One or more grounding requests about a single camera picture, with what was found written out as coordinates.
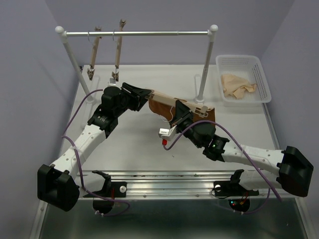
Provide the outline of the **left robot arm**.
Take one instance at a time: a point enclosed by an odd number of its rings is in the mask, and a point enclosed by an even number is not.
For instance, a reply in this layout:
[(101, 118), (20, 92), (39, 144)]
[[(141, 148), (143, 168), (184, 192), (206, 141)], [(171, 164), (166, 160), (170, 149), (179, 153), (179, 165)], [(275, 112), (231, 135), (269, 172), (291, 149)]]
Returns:
[(88, 120), (80, 136), (72, 141), (63, 136), (71, 146), (50, 165), (43, 164), (37, 172), (37, 197), (66, 212), (78, 199), (90, 195), (112, 203), (111, 176), (94, 170), (83, 176), (82, 165), (91, 153), (112, 133), (118, 118), (126, 111), (140, 111), (153, 90), (123, 83), (120, 88), (106, 87), (101, 103)]

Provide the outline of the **beige clip hanger with underwear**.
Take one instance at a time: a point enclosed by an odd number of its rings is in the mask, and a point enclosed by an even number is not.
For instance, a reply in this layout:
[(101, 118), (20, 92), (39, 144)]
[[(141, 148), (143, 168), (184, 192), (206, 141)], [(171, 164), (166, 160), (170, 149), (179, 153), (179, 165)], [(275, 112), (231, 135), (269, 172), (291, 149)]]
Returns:
[(202, 118), (207, 117), (208, 112), (210, 110), (214, 109), (214, 107), (208, 107), (205, 105), (192, 103), (192, 102), (184, 100), (184, 99), (174, 98), (174, 97), (171, 97), (169, 95), (166, 95), (162, 92), (155, 91), (155, 90), (152, 90), (152, 93), (148, 96), (148, 101), (149, 100), (154, 100), (156, 102), (160, 102), (160, 103), (163, 103), (163, 104), (171, 106), (171, 107), (175, 107), (176, 100), (180, 100), (186, 106), (188, 106), (194, 114), (197, 114)]

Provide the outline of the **brown underwear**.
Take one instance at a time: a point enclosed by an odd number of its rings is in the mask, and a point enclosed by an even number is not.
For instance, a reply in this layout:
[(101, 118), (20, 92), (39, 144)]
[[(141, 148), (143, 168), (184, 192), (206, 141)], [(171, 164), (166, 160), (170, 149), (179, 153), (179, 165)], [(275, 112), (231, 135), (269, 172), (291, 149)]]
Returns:
[[(166, 121), (171, 121), (173, 117), (175, 116), (175, 107), (171, 107), (163, 103), (156, 102), (154, 100), (149, 100), (149, 108), (153, 113), (164, 117)], [(197, 114), (194, 114), (193, 122), (200, 121), (200, 120), (215, 121), (215, 109), (210, 110), (208, 112), (208, 116), (203, 118)]]

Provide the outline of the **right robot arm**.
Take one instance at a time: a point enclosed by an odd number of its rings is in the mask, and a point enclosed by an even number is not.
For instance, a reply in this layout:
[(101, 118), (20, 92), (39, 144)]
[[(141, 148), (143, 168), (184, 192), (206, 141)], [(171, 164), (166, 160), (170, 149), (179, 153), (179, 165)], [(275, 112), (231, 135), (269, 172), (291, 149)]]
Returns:
[(267, 150), (240, 144), (227, 129), (227, 137), (220, 137), (216, 128), (223, 128), (211, 120), (194, 121), (193, 111), (180, 100), (175, 102), (175, 115), (170, 123), (178, 137), (186, 137), (197, 148), (203, 149), (203, 155), (212, 161), (239, 163), (254, 167), (253, 171), (237, 170), (229, 181), (234, 194), (245, 190), (269, 188), (276, 197), (276, 189), (306, 197), (314, 167), (307, 158), (293, 146), (284, 150)]

